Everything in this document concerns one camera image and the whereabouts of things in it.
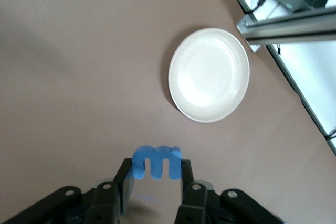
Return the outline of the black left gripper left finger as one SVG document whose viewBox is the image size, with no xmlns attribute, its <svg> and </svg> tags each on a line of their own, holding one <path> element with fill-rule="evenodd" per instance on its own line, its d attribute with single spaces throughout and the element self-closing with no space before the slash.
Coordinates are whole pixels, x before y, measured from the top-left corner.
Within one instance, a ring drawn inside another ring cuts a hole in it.
<svg viewBox="0 0 336 224">
<path fill-rule="evenodd" d="M 119 223 L 133 185 L 132 159 L 126 158 L 113 180 L 85 193 L 75 186 L 59 188 L 5 223 Z"/>
</svg>

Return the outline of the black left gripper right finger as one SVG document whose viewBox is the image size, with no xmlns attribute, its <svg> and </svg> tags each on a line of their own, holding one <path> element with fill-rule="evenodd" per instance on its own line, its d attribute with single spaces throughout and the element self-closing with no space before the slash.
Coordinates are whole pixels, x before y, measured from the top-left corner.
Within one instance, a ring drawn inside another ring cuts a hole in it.
<svg viewBox="0 0 336 224">
<path fill-rule="evenodd" d="M 191 161 L 181 163 L 182 203 L 177 223 L 283 223 L 244 191 L 231 188 L 217 194 L 207 181 L 195 180 Z"/>
</svg>

